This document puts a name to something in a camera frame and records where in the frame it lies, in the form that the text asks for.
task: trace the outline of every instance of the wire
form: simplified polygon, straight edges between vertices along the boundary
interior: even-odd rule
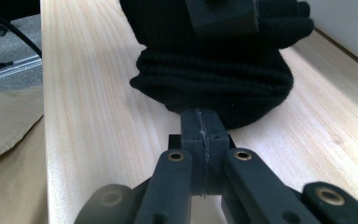
[[[0,25],[15,34],[19,39],[21,39],[25,44],[33,49],[40,58],[42,58],[42,50],[14,25],[10,24],[10,22],[6,21],[2,17],[0,17]]]

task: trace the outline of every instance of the wooden table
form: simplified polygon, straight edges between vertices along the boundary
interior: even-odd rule
[[[73,223],[96,189],[150,177],[180,118],[129,85],[144,47],[117,1],[41,6],[49,220]],[[234,141],[293,189],[322,180],[358,198],[358,63],[316,33],[282,55],[294,89]],[[225,223],[219,207],[194,197],[192,223]]]

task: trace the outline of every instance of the black glove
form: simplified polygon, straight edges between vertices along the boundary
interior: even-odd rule
[[[185,0],[120,0],[139,43],[147,46],[131,85],[180,113],[215,110],[227,128],[250,124],[279,105],[293,86],[278,49],[313,29],[307,3],[259,1],[256,35],[213,45],[197,39]]]

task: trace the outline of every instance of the brown edge trim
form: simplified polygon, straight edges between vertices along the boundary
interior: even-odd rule
[[[345,54],[347,54],[348,56],[350,56],[354,61],[356,61],[358,63],[358,57],[356,55],[354,55],[353,53],[351,53],[348,49],[345,49],[342,45],[338,44],[337,41],[335,41],[333,38],[331,38],[330,36],[328,36],[327,34],[325,34],[324,32],[322,32],[321,30],[319,30],[318,28],[314,28],[314,30],[316,31],[316,33],[318,33],[319,35],[321,35],[323,38],[325,38],[327,41],[329,41],[330,43],[332,43],[334,46],[336,46],[338,49],[340,49],[342,52],[344,52]]]

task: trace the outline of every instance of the light wood tabletop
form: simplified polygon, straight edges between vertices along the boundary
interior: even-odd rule
[[[73,223],[98,188],[153,173],[180,117],[129,81],[142,49],[118,1],[42,0],[50,223]],[[264,118],[229,131],[289,187],[325,181],[358,199],[358,63],[317,33],[282,55],[295,86]],[[225,223],[193,197],[192,223]]]

